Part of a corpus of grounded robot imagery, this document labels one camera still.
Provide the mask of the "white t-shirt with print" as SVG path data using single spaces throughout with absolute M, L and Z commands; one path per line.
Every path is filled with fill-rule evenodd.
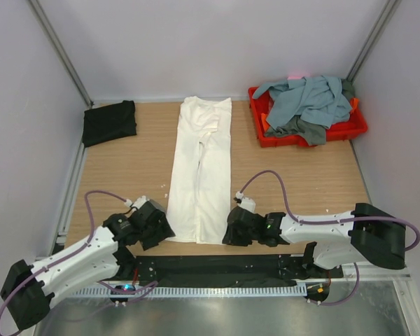
M 167 220 L 172 241 L 221 244 L 231 203 L 232 100 L 187 97 L 178 117 Z

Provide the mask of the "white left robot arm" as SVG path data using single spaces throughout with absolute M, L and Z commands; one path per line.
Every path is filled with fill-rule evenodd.
M 153 200 L 133 207 L 130 214 L 115 213 L 90 236 L 29 265 L 14 263 L 0 292 L 18 330 L 42 321 L 70 294 L 98 281 L 133 275 L 136 258 L 129 247 L 140 243 L 143 250 L 173 237 L 164 209 Z

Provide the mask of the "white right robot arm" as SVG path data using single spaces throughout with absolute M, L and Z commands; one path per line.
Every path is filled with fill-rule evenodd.
M 258 242 L 269 247 L 304 242 L 302 271 L 317 277 L 325 270 L 363 261 L 401 270 L 405 267 L 405 233 L 405 226 L 392 215 L 367 203 L 335 215 L 296 217 L 285 212 L 261 216 L 238 205 L 227 217 L 222 242 L 232 246 Z

